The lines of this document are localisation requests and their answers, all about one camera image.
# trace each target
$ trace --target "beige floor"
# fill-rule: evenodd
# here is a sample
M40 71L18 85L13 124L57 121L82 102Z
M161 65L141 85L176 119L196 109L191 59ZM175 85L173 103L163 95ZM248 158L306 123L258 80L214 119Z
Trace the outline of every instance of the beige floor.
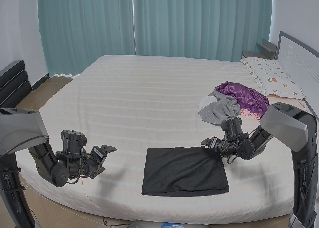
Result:
M54 94L63 88L72 79L54 76L40 85L35 91L30 92L17 107L39 110ZM26 187L24 191L29 207L34 211L41 228L102 228L101 216L96 216L69 207L63 206L38 194L22 177L21 182ZM8 211L2 199L0 200L0 227L14 228ZM240 224L211 225L212 228L286 228L289 215L270 218L255 222ZM129 224L131 221L106 218L107 225ZM127 226L115 226L114 228L126 228Z

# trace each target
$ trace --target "light through curtain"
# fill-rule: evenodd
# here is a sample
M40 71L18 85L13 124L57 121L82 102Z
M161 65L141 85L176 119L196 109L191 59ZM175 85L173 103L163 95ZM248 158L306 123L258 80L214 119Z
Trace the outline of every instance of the light through curtain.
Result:
M239 61L269 38L272 0L134 0L137 55Z
M38 0L50 75L76 75L102 55L135 55L132 0Z

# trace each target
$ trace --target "robotic arm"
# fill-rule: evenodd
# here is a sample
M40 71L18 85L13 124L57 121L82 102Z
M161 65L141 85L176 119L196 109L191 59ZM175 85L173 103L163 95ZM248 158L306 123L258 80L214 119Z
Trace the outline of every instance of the robotic arm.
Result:
M0 195L18 228L40 225L32 217L22 192L25 188L19 179L21 169L17 166L16 151L28 148L39 175L57 187L74 184L80 177L95 178L105 170L102 164L107 155L116 151L115 147L102 145L94 146L87 153L83 148L86 137L81 132L63 130L63 150L54 154L47 135L38 111L0 109Z
M294 170L294 205L290 213L289 228L314 226L314 211L317 180L317 120L293 106L275 103L260 120L260 125L251 133L243 133L239 117L224 121L221 129L225 138L212 137L201 142L214 152L220 153L231 164L237 157L250 160L261 154L273 137L291 149Z

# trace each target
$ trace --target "black leather headboard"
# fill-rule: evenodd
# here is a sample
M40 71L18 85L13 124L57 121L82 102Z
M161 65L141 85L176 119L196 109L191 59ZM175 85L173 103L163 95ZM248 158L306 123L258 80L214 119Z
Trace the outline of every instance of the black leather headboard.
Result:
M14 108L31 91L25 68L18 60L0 71L0 108Z

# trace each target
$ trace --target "fitted sheet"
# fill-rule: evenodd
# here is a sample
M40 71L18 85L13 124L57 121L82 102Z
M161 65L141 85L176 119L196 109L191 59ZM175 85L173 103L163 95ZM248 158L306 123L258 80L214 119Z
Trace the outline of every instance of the fitted sheet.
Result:
M17 152L22 176L40 194L73 209L127 220L190 224L249 222L288 214L293 207L293 169L288 147L272 139L252 160L224 161L229 192L200 197L142 195L147 148L200 146L223 138L220 127L198 115L200 100L225 81L260 92L238 62L152 56L102 56L41 109L53 151L61 131L76 130L94 145L114 146L106 170L95 179L56 188L36 171L28 150ZM285 100L302 107L295 100ZM242 130L259 122L241 115Z

